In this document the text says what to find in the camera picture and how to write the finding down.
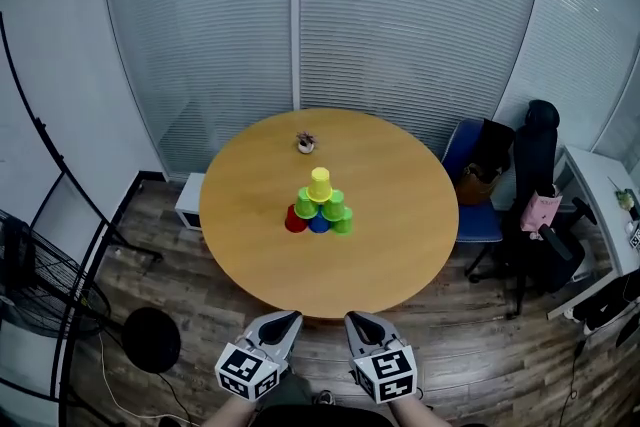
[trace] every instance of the blue chair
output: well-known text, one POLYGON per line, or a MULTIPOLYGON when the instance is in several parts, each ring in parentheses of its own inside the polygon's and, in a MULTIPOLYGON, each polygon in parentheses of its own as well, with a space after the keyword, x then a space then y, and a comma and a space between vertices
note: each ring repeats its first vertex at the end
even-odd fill
MULTIPOLYGON (((482 120, 465 119, 451 134, 449 144, 442 157, 442 165, 451 182, 455 185, 471 158, 473 147, 478 142, 482 130, 482 120)), ((484 244, 476 260, 465 269, 465 276, 470 276, 480 260, 494 245, 502 241, 500 221, 490 200, 479 205, 458 205, 459 223, 456 242, 484 244)))

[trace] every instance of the electric fan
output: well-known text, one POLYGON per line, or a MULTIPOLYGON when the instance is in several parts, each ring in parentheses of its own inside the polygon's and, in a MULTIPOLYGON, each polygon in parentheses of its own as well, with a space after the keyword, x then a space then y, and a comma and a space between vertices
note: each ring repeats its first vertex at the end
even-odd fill
POLYGON ((105 327, 120 334, 122 348, 138 368, 161 373, 180 354, 180 332, 166 313, 140 308, 124 325, 111 320, 104 293, 78 264, 29 226, 0 210, 0 317, 43 336, 69 334, 71 315, 79 319, 78 337, 105 327))
POLYGON ((42 336, 57 338, 75 309, 78 336, 98 333, 110 323, 111 308, 102 291, 85 284, 78 264, 23 221, 0 210, 0 317, 42 336))

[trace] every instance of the small plant pot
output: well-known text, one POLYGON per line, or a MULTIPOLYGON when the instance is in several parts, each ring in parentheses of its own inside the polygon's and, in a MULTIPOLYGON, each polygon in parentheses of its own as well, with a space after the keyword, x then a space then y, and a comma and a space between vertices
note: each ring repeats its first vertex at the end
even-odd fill
POLYGON ((298 151, 300 153, 311 153, 313 151, 313 149, 315 148, 315 144, 311 143, 311 144, 302 144, 302 143, 298 143, 298 151))

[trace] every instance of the vertical blinds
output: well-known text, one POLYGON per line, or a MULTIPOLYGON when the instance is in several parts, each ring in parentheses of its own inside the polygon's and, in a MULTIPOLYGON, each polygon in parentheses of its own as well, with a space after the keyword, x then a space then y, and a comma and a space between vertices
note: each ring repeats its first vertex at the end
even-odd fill
POLYGON ((492 117, 533 0, 301 0, 303 107, 362 110, 436 153, 492 117))
MULTIPOLYGON (((536 0, 495 120, 517 128, 530 100, 547 100, 560 113, 558 153, 564 144, 591 150, 627 83, 639 30, 638 0, 536 0)), ((638 98, 633 88, 640 82, 635 82, 628 102, 638 98)), ((623 158, 628 151, 638 130, 630 132, 637 123, 632 105, 620 106, 596 148, 599 153, 623 158)), ((498 208, 509 208, 514 197, 511 169, 492 200, 498 208)))
POLYGON ((290 0, 109 0, 167 171, 204 171, 248 125, 292 108, 290 0))

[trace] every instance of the white wall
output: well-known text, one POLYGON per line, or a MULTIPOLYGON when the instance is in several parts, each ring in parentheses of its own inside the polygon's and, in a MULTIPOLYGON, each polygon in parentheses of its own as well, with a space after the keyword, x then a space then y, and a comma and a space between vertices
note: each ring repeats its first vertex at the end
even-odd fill
MULTIPOLYGON (((0 9, 34 113, 47 124, 49 134, 88 194, 107 217, 112 217, 138 171, 162 168, 129 90, 105 0, 0 0, 0 9)), ((14 87, 3 58, 0 104, 22 109, 14 87)), ((0 124, 3 139, 22 134, 23 149, 3 155, 4 146, 0 145, 0 168, 4 168, 0 169, 0 180, 4 178, 0 208, 22 205, 25 189, 37 196, 51 175, 47 153, 28 123, 26 115, 19 113, 11 123, 0 124), (24 168, 30 172, 20 172, 24 168), (43 175, 30 176, 40 168, 43 175), (15 187, 11 187, 13 181, 19 181, 15 187)), ((25 206, 21 215, 34 213, 35 203, 31 198, 31 206, 25 206)), ((69 184, 63 183, 36 228, 80 261, 97 223, 97 217, 69 184)), ((0 375, 48 390, 54 345, 55 339, 3 324, 0 375)), ((0 407, 28 422, 57 424, 55 405, 4 386, 0 386, 0 407)))

